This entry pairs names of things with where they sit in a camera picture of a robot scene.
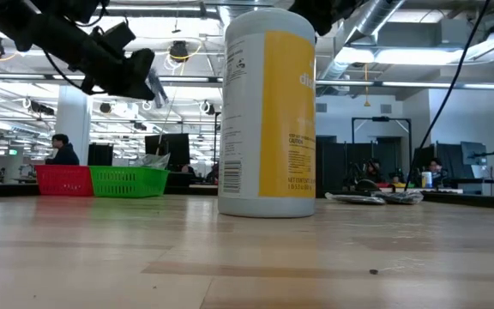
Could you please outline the black aluminium table frame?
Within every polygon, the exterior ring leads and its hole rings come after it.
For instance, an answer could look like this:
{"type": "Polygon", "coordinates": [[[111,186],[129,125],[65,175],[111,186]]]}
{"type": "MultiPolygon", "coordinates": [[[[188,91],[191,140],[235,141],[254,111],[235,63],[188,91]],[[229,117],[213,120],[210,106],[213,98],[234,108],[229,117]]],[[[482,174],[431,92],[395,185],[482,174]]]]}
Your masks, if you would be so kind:
{"type": "MultiPolygon", "coordinates": [[[[93,189],[91,185],[57,186],[51,195],[71,197],[91,197],[93,189]]],[[[217,189],[208,185],[178,187],[167,186],[165,195],[188,195],[216,197],[217,189]]],[[[0,197],[30,197],[40,196],[41,190],[37,184],[0,185],[0,197]]],[[[448,203],[466,205],[480,208],[494,209],[494,197],[482,195],[468,195],[453,193],[452,191],[422,191],[425,202],[448,203]]]]}

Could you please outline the grey monitor on arm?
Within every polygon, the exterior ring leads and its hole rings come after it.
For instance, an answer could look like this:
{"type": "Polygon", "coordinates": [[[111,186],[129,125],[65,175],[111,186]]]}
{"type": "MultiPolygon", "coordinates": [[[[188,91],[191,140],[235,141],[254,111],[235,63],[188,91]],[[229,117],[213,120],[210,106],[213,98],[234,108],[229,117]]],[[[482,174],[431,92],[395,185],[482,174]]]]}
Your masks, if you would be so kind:
{"type": "Polygon", "coordinates": [[[488,173],[487,179],[494,184],[494,176],[491,175],[489,158],[494,156],[494,151],[488,151],[483,143],[461,142],[462,163],[467,166],[478,166],[483,172],[488,173]]]}

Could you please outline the black computer monitor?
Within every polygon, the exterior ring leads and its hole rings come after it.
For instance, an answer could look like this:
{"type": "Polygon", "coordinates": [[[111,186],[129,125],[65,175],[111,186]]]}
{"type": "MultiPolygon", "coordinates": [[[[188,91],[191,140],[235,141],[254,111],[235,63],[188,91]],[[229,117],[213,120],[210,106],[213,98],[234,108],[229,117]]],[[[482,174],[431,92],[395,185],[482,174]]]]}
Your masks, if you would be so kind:
{"type": "Polygon", "coordinates": [[[190,164],[190,139],[185,133],[145,137],[145,152],[150,155],[170,155],[172,166],[190,164]]]}

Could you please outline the white wipes canister yellow label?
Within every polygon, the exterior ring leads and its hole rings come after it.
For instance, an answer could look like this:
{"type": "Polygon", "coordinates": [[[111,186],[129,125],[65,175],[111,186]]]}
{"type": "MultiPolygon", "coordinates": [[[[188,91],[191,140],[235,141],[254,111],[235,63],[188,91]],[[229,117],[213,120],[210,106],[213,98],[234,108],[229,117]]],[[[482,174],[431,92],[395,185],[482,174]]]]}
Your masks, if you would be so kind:
{"type": "Polygon", "coordinates": [[[315,30],[260,9],[225,33],[218,210],[298,218],[315,212],[315,30]]]}

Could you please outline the silver ceiling air duct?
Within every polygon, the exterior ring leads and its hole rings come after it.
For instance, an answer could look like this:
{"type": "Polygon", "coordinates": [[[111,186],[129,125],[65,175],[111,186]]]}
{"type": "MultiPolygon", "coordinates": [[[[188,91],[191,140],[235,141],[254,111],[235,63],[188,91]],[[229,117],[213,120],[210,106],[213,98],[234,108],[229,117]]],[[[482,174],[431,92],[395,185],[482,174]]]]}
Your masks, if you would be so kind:
{"type": "Polygon", "coordinates": [[[369,0],[347,19],[338,23],[334,36],[334,56],[328,67],[319,75],[323,80],[339,80],[349,65],[361,63],[360,51],[354,51],[351,43],[369,40],[375,45],[378,32],[406,0],[369,0]]]}

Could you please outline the black ceiling speaker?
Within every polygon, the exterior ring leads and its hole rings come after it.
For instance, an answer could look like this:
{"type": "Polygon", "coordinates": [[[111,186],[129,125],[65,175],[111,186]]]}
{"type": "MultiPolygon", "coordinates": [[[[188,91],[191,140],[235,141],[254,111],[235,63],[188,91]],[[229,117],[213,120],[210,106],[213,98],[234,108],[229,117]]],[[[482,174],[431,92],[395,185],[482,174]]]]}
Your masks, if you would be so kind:
{"type": "Polygon", "coordinates": [[[169,50],[169,57],[176,63],[185,62],[189,57],[187,43],[184,40],[173,41],[169,50]]]}

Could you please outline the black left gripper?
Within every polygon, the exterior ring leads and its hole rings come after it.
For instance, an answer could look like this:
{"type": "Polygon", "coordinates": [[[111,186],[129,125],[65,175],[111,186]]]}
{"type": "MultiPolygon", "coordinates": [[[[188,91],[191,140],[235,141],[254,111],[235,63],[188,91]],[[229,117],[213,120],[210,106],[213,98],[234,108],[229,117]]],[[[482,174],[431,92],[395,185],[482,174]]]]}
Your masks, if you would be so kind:
{"type": "Polygon", "coordinates": [[[107,46],[83,46],[81,49],[81,71],[85,77],[81,90],[95,94],[94,86],[108,94],[133,94],[135,98],[152,100],[154,92],[148,85],[148,75],[154,60],[154,52],[148,48],[134,51],[133,82],[128,82],[128,70],[123,54],[107,46]]]}

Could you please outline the green plastic basket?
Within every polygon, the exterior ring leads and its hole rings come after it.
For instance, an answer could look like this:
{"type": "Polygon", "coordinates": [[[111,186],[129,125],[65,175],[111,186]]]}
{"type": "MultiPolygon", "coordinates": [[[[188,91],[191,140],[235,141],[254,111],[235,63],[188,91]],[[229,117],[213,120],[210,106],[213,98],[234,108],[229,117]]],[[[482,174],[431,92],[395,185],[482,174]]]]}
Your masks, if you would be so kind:
{"type": "Polygon", "coordinates": [[[96,197],[142,198],[164,194],[169,172],[150,167],[89,167],[96,197]]]}

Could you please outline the white building pillar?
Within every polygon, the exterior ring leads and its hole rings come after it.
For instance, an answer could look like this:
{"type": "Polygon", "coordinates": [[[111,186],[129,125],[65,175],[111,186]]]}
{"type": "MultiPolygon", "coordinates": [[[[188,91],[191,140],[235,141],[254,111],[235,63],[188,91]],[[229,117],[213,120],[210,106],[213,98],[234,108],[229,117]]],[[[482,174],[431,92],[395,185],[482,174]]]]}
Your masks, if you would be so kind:
{"type": "Polygon", "coordinates": [[[92,98],[72,86],[60,86],[55,132],[67,135],[81,165],[86,166],[93,110],[92,98]]]}

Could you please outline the red plastic basket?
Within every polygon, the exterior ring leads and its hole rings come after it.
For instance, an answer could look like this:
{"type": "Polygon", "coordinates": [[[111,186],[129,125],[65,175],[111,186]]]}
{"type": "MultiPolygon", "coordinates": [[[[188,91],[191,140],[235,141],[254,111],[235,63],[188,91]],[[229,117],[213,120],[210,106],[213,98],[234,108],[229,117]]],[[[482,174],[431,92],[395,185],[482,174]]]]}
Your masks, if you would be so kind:
{"type": "Polygon", "coordinates": [[[93,184],[85,166],[36,165],[36,178],[42,196],[91,197],[93,184]]]}

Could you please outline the black station gantry frame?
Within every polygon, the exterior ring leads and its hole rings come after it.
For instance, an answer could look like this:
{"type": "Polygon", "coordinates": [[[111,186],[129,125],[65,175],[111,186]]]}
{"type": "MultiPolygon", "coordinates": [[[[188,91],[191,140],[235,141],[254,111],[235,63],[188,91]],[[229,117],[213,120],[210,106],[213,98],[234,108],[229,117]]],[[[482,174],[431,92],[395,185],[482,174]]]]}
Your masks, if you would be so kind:
{"type": "Polygon", "coordinates": [[[410,144],[413,143],[412,120],[410,118],[390,118],[387,116],[351,118],[351,130],[352,130],[351,143],[356,142],[356,132],[362,127],[362,124],[360,126],[356,126],[357,121],[362,121],[362,122],[371,121],[371,122],[378,122],[378,123],[395,122],[408,134],[409,143],[410,144]]]}

